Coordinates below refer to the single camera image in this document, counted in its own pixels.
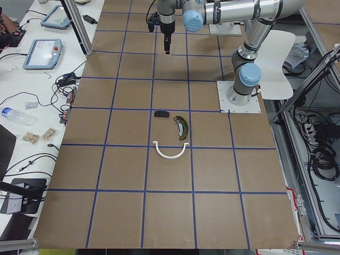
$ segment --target metal base plate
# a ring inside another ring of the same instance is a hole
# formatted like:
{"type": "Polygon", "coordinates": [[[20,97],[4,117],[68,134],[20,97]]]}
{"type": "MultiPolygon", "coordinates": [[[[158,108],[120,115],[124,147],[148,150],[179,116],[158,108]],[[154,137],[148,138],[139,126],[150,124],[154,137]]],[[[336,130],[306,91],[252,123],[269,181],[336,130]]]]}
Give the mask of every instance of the metal base plate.
{"type": "Polygon", "coordinates": [[[261,113],[261,108],[257,96],[251,97],[248,104],[238,106],[232,104],[227,98],[228,89],[234,85],[234,81],[217,81],[219,108],[221,113],[261,113]]]}
{"type": "Polygon", "coordinates": [[[221,24],[210,24],[209,30],[211,35],[217,36],[241,36],[242,31],[240,25],[234,22],[225,22],[221,24]]]}

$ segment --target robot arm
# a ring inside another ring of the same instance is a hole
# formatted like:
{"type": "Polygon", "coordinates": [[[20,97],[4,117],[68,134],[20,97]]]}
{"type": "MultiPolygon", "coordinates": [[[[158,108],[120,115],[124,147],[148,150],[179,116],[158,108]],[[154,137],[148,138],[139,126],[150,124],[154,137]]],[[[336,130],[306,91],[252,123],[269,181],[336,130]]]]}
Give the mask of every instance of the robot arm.
{"type": "Polygon", "coordinates": [[[182,9],[187,31],[196,32],[203,25],[237,20],[253,20],[246,40],[232,56],[236,80],[228,99],[236,105],[248,102],[261,78],[261,70],[253,62],[262,42],[277,19],[298,11],[306,0],[225,0],[203,3],[203,0],[158,0],[158,13],[148,20],[159,25],[164,34],[164,48],[169,54],[171,34],[175,31],[175,9],[182,9]]]}

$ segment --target white u-shaped object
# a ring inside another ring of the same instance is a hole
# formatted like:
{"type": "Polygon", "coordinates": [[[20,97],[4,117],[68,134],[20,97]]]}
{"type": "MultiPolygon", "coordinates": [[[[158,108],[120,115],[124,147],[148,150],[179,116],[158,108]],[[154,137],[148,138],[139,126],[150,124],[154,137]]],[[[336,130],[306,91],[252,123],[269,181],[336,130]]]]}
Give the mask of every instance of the white u-shaped object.
{"type": "Polygon", "coordinates": [[[184,145],[183,145],[183,149],[181,150],[181,152],[175,156],[166,156],[164,155],[163,153],[160,152],[159,148],[158,148],[158,141],[153,141],[152,142],[155,146],[156,146],[156,151],[157,153],[162,157],[162,158],[165,158],[165,159],[177,159],[179,157],[181,157],[185,151],[185,147],[189,145],[188,142],[185,142],[184,145]]]}

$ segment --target white table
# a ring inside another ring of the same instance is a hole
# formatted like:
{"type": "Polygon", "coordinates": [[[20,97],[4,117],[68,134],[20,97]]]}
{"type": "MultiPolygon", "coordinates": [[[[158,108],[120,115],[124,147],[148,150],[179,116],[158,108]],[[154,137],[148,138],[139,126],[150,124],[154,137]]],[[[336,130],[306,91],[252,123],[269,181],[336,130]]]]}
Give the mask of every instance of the white table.
{"type": "MultiPolygon", "coordinates": [[[[79,12],[81,15],[90,15],[95,18],[97,21],[100,16],[100,11],[103,7],[104,0],[92,0],[86,5],[78,5],[79,12]]],[[[34,1],[30,10],[48,13],[52,10],[52,8],[56,5],[60,5],[59,1],[49,1],[46,4],[39,4],[37,0],[34,1]]],[[[44,16],[28,12],[23,18],[20,25],[25,24],[26,21],[30,18],[43,18],[44,16]]],[[[89,24],[84,22],[86,31],[90,40],[92,41],[96,24],[89,24]]],[[[69,26],[66,30],[52,29],[40,26],[40,20],[31,20],[28,24],[26,24],[23,29],[27,32],[24,35],[19,47],[17,48],[8,48],[4,50],[0,57],[10,54],[10,53],[27,53],[32,41],[34,39],[60,39],[63,43],[63,48],[61,52],[61,56],[58,60],[57,65],[52,70],[34,70],[28,71],[22,68],[23,62],[25,60],[25,56],[9,56],[2,60],[0,60],[0,102],[5,98],[12,96],[14,94],[20,93],[22,91],[29,92],[32,94],[36,94],[39,97],[40,102],[43,105],[50,103],[50,98],[53,94],[52,84],[55,79],[64,74],[72,72],[78,65],[86,60],[75,33],[73,31],[72,26],[69,26]]],[[[77,69],[75,72],[77,76],[81,76],[84,65],[77,69]]],[[[53,143],[55,146],[59,147],[63,135],[65,132],[65,126],[63,124],[59,124],[59,112],[53,108],[52,106],[41,107],[35,109],[24,109],[24,103],[26,101],[36,100],[34,96],[21,94],[14,98],[7,100],[0,107],[10,107],[25,113],[31,114],[37,117],[37,122],[33,126],[20,126],[15,124],[9,120],[6,120],[3,117],[0,117],[0,124],[6,127],[9,131],[16,135],[16,144],[14,153],[10,162],[9,167],[17,163],[18,161],[31,156],[33,154],[47,152],[54,155],[57,155],[58,151],[53,147],[47,147],[48,143],[53,143]],[[22,137],[28,132],[33,132],[35,134],[42,135],[48,128],[57,129],[58,132],[52,137],[52,139],[48,142],[39,141],[36,144],[31,144],[29,142],[23,141],[22,137]]],[[[62,104],[65,104],[66,98],[64,96],[59,96],[59,101],[55,103],[56,107],[60,107],[62,104]]],[[[27,160],[19,164],[17,167],[13,168],[9,171],[8,174],[16,174],[16,170],[22,166],[25,166],[28,163],[27,160]]],[[[21,173],[25,172],[33,172],[33,171],[43,171],[49,174],[53,173],[55,162],[50,158],[42,158],[37,160],[33,165],[26,168],[21,173]]],[[[14,178],[46,178],[47,184],[49,184],[49,176],[45,174],[27,174],[27,175],[19,175],[13,177],[5,177],[4,181],[11,183],[14,178]]],[[[34,215],[38,217],[41,213],[43,202],[39,207],[39,211],[34,215]]],[[[8,221],[10,220],[11,215],[0,214],[0,233],[3,232],[8,221]]],[[[33,237],[37,226],[37,222],[33,230],[30,233],[29,238],[33,237]]]]}

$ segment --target plastic bottle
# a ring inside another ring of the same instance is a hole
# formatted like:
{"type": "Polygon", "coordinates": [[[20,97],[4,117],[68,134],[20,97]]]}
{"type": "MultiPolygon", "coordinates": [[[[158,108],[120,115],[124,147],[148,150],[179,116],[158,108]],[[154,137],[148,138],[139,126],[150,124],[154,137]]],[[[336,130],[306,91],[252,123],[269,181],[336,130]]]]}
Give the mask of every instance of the plastic bottle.
{"type": "Polygon", "coordinates": [[[23,126],[31,126],[36,121],[36,118],[34,116],[23,113],[19,110],[14,110],[9,107],[0,108],[0,113],[8,120],[11,120],[23,126]]]}

